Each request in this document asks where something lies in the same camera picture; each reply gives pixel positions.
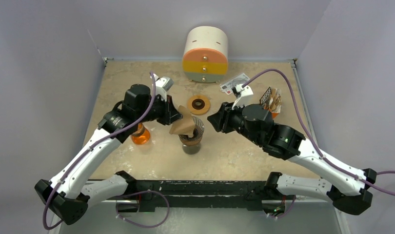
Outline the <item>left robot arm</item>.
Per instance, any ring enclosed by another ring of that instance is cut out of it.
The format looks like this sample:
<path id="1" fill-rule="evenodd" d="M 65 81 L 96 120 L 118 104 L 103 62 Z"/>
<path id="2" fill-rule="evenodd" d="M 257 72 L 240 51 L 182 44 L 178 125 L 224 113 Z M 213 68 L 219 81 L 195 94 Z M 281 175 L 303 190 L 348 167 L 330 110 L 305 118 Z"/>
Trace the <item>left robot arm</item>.
<path id="1" fill-rule="evenodd" d="M 52 211 L 68 225 L 77 222 L 88 210 L 106 199 L 152 199 L 152 188 L 140 191 L 136 179 L 120 171 L 106 180 L 87 184 L 99 165 L 117 149 L 143 122 L 157 121 L 170 125 L 182 114 L 167 93 L 169 85 L 132 85 L 122 101 L 115 104 L 99 122 L 87 144 L 72 161 L 50 180 L 40 180 L 35 190 L 44 203 L 44 212 Z"/>

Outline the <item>light wooden ring coaster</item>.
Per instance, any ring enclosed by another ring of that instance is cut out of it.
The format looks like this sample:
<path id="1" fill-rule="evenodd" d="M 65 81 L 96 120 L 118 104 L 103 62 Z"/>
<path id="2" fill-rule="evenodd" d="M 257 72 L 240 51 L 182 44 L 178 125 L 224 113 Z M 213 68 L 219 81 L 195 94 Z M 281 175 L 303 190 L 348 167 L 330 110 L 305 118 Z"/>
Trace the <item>light wooden ring coaster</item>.
<path id="1" fill-rule="evenodd" d="M 206 114 L 211 107 L 210 100 L 205 95 L 194 95 L 187 101 L 187 109 L 191 114 L 200 116 Z"/>

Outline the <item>white printed packet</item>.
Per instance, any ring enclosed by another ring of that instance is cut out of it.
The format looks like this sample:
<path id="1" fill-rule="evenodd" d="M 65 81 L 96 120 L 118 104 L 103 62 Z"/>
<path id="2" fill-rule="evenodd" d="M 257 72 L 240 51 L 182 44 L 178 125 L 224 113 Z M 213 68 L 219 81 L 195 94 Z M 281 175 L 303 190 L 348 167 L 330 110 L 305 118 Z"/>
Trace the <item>white printed packet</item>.
<path id="1" fill-rule="evenodd" d="M 230 95 L 233 93 L 232 89 L 234 87 L 236 87 L 239 84 L 244 84 L 249 80 L 250 80 L 250 78 L 245 73 L 241 73 L 238 76 L 232 78 L 231 80 L 221 84 L 219 86 L 220 91 L 223 93 L 226 93 L 227 95 Z"/>

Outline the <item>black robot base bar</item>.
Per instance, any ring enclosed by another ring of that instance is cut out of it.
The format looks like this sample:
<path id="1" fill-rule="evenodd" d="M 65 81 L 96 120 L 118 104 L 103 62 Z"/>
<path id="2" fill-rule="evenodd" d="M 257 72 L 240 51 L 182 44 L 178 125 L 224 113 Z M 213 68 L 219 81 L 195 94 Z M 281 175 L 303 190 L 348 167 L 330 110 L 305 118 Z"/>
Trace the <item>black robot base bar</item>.
<path id="1" fill-rule="evenodd" d="M 137 200 L 140 212 L 156 208 L 241 208 L 264 211 L 266 200 L 293 200 L 266 181 L 136 180 L 116 200 Z"/>

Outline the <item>glass carafe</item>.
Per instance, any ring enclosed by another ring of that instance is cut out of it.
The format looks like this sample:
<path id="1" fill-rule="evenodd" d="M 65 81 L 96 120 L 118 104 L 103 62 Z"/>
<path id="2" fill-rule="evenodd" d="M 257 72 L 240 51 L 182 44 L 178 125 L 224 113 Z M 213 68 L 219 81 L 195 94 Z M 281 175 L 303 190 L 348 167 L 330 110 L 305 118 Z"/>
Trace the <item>glass carafe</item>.
<path id="1" fill-rule="evenodd" d="M 201 144 L 200 144 L 200 143 L 195 144 L 195 145 L 186 145 L 186 144 L 183 144 L 182 149 L 183 149 L 183 151 L 184 151 L 186 154 L 188 154 L 188 155 L 194 155 L 194 154 L 197 154 L 197 153 L 200 151 L 200 149 L 201 149 Z"/>

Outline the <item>round three-drawer storage box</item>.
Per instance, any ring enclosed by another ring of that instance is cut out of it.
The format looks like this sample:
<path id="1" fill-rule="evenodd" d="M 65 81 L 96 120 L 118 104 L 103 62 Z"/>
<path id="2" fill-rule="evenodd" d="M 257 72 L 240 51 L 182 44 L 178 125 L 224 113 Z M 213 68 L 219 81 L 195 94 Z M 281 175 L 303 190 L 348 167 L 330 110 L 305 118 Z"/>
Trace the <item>round three-drawer storage box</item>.
<path id="1" fill-rule="evenodd" d="M 213 26 L 193 28 L 187 35 L 182 69 L 191 81 L 220 82 L 228 71 L 226 33 Z"/>

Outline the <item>clear glass dripper cone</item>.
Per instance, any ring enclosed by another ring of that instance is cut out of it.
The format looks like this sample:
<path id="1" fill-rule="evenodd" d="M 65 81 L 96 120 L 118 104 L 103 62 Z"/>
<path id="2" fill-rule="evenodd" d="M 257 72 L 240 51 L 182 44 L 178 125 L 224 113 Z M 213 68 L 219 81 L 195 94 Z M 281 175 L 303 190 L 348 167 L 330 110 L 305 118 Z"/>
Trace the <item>clear glass dripper cone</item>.
<path id="1" fill-rule="evenodd" d="M 193 117 L 194 130 L 191 136 L 189 135 L 179 135 L 179 139 L 183 144 L 195 145 L 201 142 L 204 133 L 203 121 L 198 117 Z"/>

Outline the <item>orange coffee filter box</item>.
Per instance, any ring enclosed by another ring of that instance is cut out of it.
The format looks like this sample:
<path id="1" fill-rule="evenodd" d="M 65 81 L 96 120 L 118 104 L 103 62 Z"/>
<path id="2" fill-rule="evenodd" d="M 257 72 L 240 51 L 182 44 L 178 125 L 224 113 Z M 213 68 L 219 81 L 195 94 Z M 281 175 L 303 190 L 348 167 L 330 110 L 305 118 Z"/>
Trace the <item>orange coffee filter box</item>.
<path id="1" fill-rule="evenodd" d="M 272 114 L 273 119 L 276 118 L 281 112 L 281 90 L 269 87 L 259 99 L 259 103 Z"/>

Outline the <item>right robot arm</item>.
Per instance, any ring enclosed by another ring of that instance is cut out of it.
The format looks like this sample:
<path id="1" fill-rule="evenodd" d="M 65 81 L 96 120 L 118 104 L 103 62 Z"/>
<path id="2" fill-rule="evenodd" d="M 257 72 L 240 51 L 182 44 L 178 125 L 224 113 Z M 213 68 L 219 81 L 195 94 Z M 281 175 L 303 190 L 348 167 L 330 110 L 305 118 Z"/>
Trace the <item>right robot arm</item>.
<path id="1" fill-rule="evenodd" d="M 298 164 L 320 177 L 312 179 L 272 172 L 264 186 L 268 197 L 313 197 L 328 201 L 350 215 L 360 215 L 370 208 L 373 195 L 368 189 L 376 180 L 374 170 L 357 169 L 324 152 L 319 153 L 301 132 L 275 123 L 272 114 L 259 104 L 235 109 L 232 106 L 224 102 L 215 114 L 207 117 L 216 132 L 237 132 L 268 155 Z"/>

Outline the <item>brown paper coffee filter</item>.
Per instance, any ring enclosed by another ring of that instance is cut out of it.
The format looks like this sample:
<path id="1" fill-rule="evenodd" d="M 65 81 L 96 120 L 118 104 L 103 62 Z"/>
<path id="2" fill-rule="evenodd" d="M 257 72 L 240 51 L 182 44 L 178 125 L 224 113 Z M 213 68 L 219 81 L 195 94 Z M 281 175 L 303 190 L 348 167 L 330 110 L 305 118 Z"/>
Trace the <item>brown paper coffee filter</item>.
<path id="1" fill-rule="evenodd" d="M 172 124 L 169 134 L 187 135 L 188 137 L 192 137 L 195 129 L 195 123 L 192 114 L 186 107 L 182 105 L 178 107 L 178 111 L 183 117 Z"/>

